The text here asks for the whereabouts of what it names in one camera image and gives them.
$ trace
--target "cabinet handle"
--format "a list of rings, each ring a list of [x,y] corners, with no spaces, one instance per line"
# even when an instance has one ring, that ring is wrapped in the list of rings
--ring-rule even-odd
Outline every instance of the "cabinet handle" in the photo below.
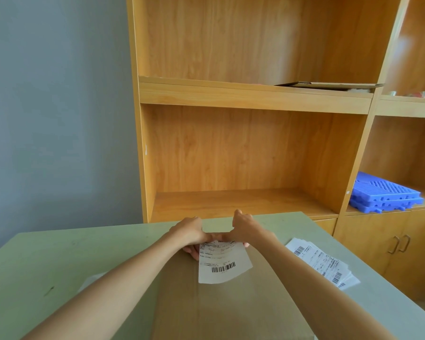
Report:
[[[398,245],[400,244],[400,238],[398,236],[394,236],[393,238],[396,238],[397,239],[397,244],[395,245],[395,248],[393,249],[393,251],[387,251],[387,253],[389,253],[389,254],[395,253],[395,251],[398,248]]]
[[[408,242],[406,242],[406,246],[404,247],[404,249],[399,249],[398,251],[401,251],[402,253],[406,252],[406,250],[408,249],[408,245],[411,242],[411,236],[409,235],[403,235],[404,238],[408,238]]]

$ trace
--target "green table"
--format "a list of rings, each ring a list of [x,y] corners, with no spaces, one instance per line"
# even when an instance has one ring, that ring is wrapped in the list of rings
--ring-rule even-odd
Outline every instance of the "green table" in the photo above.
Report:
[[[255,216],[282,243],[312,241],[343,260],[361,284],[345,292],[400,339],[425,339],[425,312],[301,212]],[[231,218],[205,219],[207,232]],[[0,249],[0,340],[19,339],[73,297],[91,275],[147,248],[175,222],[22,233]],[[148,339],[156,279],[114,339]]]

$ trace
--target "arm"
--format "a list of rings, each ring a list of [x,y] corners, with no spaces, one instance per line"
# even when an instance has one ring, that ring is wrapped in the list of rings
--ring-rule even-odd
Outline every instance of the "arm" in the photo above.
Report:
[[[296,257],[252,216],[236,210],[233,227],[231,232],[216,237],[254,246],[271,265],[318,339],[395,339],[359,304]]]
[[[202,231],[200,218],[185,218],[152,246],[74,296],[23,340],[110,339],[178,250],[212,240]]]

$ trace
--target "cabinet door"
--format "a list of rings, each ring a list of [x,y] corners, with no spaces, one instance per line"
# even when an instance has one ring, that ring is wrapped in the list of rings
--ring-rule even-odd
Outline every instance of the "cabinet door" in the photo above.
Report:
[[[316,219],[314,222],[321,228],[323,228],[324,231],[328,232],[329,235],[332,235],[334,233],[335,223],[337,222],[337,219]]]
[[[425,210],[411,211],[409,214],[400,246],[384,277],[416,301],[425,299]]]
[[[334,238],[379,274],[384,274],[410,211],[345,216],[337,221]]]

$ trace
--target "barcode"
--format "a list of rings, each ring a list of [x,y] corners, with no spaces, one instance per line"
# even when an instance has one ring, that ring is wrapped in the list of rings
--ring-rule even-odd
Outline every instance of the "barcode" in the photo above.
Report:
[[[304,247],[302,247],[302,246],[299,246],[299,247],[297,247],[297,249],[295,250],[295,255],[297,255],[297,256],[300,256],[300,253],[302,253],[303,251],[304,251]]]
[[[338,282],[339,282],[339,280],[340,280],[340,277],[342,276],[342,274],[340,273],[340,272],[337,272],[336,274],[335,274],[335,277],[334,277],[334,279],[332,279],[332,282],[334,283],[334,284],[338,284]]]
[[[236,264],[233,261],[232,263],[229,263],[228,265],[221,266],[221,267],[211,267],[211,269],[212,269],[212,272],[213,273],[219,273],[219,272],[227,271],[227,270],[229,270],[229,269],[231,269],[231,268],[233,268],[235,266],[236,266]]]

